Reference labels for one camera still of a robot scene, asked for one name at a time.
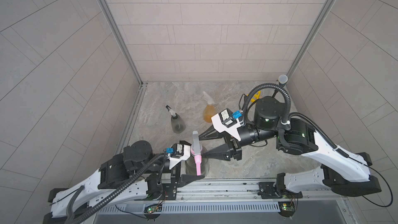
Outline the orange plastic bottle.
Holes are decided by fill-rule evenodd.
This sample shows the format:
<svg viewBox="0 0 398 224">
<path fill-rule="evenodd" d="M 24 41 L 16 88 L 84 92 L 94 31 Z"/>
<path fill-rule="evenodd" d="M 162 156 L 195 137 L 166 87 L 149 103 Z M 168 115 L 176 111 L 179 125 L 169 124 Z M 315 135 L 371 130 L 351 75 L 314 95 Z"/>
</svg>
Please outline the orange plastic bottle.
<svg viewBox="0 0 398 224">
<path fill-rule="evenodd" d="M 203 120 L 207 123 L 212 123 L 211 118 L 216 114 L 218 114 L 218 112 L 215 106 L 213 104 L 212 105 L 207 104 L 203 111 Z"/>
</svg>

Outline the pink grey spray nozzle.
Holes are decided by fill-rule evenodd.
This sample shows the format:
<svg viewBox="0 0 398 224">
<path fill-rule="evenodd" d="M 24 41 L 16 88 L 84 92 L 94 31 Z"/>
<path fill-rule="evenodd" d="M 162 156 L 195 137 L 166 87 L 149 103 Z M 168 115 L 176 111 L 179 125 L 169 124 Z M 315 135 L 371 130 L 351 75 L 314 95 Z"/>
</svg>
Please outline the pink grey spray nozzle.
<svg viewBox="0 0 398 224">
<path fill-rule="evenodd" d="M 197 176 L 201 175 L 201 162 L 202 162 L 202 145 L 199 140 L 198 131 L 193 131 L 192 133 L 193 142 L 191 145 L 191 149 L 193 149 L 195 161 L 197 163 Z"/>
</svg>

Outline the clear spray nozzle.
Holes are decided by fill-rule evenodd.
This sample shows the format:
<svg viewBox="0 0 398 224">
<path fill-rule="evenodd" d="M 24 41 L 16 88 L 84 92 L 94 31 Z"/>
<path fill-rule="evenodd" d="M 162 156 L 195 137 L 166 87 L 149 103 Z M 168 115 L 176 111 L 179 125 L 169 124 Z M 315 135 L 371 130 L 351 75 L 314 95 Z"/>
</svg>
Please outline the clear spray nozzle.
<svg viewBox="0 0 398 224">
<path fill-rule="evenodd" d="M 204 95 L 205 100 L 206 100 L 208 105 L 214 105 L 215 104 L 213 98 L 207 92 L 203 91 L 203 95 Z"/>
</svg>

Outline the black white spray nozzle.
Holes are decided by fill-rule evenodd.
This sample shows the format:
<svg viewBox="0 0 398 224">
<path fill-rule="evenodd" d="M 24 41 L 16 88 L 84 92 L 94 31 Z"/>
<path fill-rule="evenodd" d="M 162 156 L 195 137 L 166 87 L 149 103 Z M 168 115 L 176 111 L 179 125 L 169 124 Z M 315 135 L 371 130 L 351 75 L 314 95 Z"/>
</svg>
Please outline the black white spray nozzle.
<svg viewBox="0 0 398 224">
<path fill-rule="evenodd" d="M 168 112 L 171 114 L 171 116 L 173 117 L 173 118 L 175 118 L 176 117 L 176 112 L 174 111 L 174 110 L 172 110 L 172 108 L 170 107 L 170 106 L 166 106 L 166 108 L 167 108 L 167 110 L 168 110 Z"/>
</svg>

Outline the dark grey bottle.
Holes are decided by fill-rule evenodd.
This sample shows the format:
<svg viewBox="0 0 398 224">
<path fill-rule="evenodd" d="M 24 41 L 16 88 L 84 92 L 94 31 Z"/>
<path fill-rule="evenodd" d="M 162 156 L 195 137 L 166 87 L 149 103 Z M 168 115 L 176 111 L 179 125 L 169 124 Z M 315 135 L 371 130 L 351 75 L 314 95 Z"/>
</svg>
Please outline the dark grey bottle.
<svg viewBox="0 0 398 224">
<path fill-rule="evenodd" d="M 191 156 L 189 159 L 185 161 L 185 173 L 188 175 L 194 175 L 197 176 L 197 163 L 195 161 L 195 156 L 193 149 L 190 150 Z M 206 176 L 209 172 L 209 162 L 207 158 L 202 158 L 201 162 L 201 175 Z"/>
</svg>

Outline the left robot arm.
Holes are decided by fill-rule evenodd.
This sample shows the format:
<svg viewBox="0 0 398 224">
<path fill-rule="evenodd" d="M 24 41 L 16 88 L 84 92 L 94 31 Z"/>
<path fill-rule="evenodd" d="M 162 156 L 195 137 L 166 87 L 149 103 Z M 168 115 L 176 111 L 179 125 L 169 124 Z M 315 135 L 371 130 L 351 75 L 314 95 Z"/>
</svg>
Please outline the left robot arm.
<svg viewBox="0 0 398 224">
<path fill-rule="evenodd" d="M 204 170 L 194 166 L 181 174 L 181 164 L 193 158 L 191 145 L 180 141 L 163 153 L 153 153 L 147 141 L 137 141 L 103 163 L 92 175 L 71 188 L 55 188 L 49 193 L 51 210 L 45 224 L 80 224 L 105 207 L 131 200 L 155 201 L 141 214 L 147 218 L 161 209 L 166 200 L 176 199 L 177 188 L 204 178 Z"/>
</svg>

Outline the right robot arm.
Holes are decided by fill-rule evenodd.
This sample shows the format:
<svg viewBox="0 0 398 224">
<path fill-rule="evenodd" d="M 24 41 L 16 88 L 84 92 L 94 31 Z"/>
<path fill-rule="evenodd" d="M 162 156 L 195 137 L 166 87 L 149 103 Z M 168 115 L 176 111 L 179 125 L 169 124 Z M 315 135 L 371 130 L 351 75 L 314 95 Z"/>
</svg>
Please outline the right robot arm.
<svg viewBox="0 0 398 224">
<path fill-rule="evenodd" d="M 228 108 L 212 117 L 212 126 L 194 140 L 224 139 L 225 143 L 203 154 L 204 158 L 229 161 L 242 158 L 242 147 L 276 139 L 276 148 L 284 153 L 314 159 L 321 166 L 310 171 L 279 173 L 273 185 L 260 183 L 263 199 L 298 198 L 303 191 L 325 189 L 346 197 L 361 197 L 381 192 L 378 178 L 370 172 L 372 161 L 365 153 L 352 153 L 326 139 L 326 135 L 308 117 L 291 113 L 290 130 L 277 126 L 285 104 L 272 96 L 253 102 L 254 120 L 240 121 L 243 113 Z"/>
</svg>

